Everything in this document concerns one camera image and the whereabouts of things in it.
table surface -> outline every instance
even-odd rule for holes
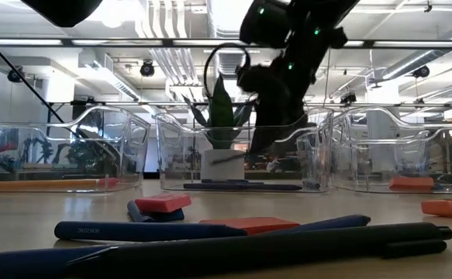
[[[60,241],[53,228],[61,220],[127,221],[129,200],[160,193],[158,181],[107,195],[0,193],[0,252],[87,245]],[[441,195],[366,194],[331,189],[330,194],[189,192],[186,222],[202,219],[273,216],[300,223],[363,214],[372,225],[432,222],[452,228],[452,218],[423,215],[420,202]],[[398,260],[338,260],[297,267],[229,274],[217,278],[452,278],[452,240],[445,252]]]

transparent container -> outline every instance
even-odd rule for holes
[[[172,115],[156,115],[160,184],[165,190],[325,192],[330,170],[333,110],[308,111],[295,124],[283,127],[191,128]],[[261,154],[244,155],[255,133],[279,133]],[[237,135],[234,140],[214,142],[214,133]],[[210,167],[213,157],[235,157]]]
[[[411,124],[395,115],[396,108],[369,107],[334,119],[331,185],[375,193],[452,194],[452,123]],[[395,177],[405,183],[393,182]]]
[[[150,124],[93,106],[68,123],[0,122],[0,191],[107,192],[141,184]]]

white pot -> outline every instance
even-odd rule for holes
[[[244,157],[211,165],[214,160],[226,159],[232,156],[244,155],[241,150],[206,150],[202,153],[201,179],[244,179]]]

orange foam block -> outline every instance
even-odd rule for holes
[[[452,217],[452,201],[422,201],[421,207],[424,214]]]
[[[300,224],[296,222],[286,221],[274,217],[250,217],[250,218],[234,218],[234,219],[213,219],[202,220],[200,223],[220,224],[236,229],[244,229],[248,235],[257,233],[265,233],[278,229],[290,229]]]
[[[394,177],[389,181],[392,191],[431,191],[434,179],[431,177]]]
[[[134,200],[140,212],[170,213],[191,204],[186,194],[161,194]]]

black cable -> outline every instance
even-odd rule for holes
[[[205,95],[208,99],[212,98],[212,94],[210,94],[209,86],[207,85],[207,70],[209,69],[210,62],[212,61],[213,56],[222,48],[225,47],[235,47],[242,50],[246,55],[246,60],[244,62],[243,67],[250,67],[251,65],[251,58],[250,54],[248,53],[247,49],[243,46],[237,44],[237,43],[222,43],[219,44],[215,49],[212,50],[210,53],[209,58],[207,58],[207,61],[205,62],[205,69],[203,69],[203,87],[205,87]]]
[[[36,91],[36,89],[34,89],[34,87],[29,84],[29,82],[27,82],[26,78],[23,77],[23,75],[16,69],[16,67],[7,59],[7,57],[5,57],[5,55],[3,55],[3,53],[0,51],[0,58],[2,60],[5,61],[5,63],[12,69],[12,71],[14,73],[17,74],[17,76],[19,77],[19,79],[24,83],[25,86],[27,86],[27,88],[30,89],[30,91],[36,96],[38,97],[38,99],[48,108],[49,111],[52,112],[53,115],[55,115],[55,117],[57,117],[58,121],[61,123],[64,123],[64,120],[62,120],[62,118],[60,117],[60,115],[58,115],[58,113],[47,103],[47,101],[45,101],[45,99],[43,99],[43,97],[41,97],[40,93],[38,93],[38,91]]]

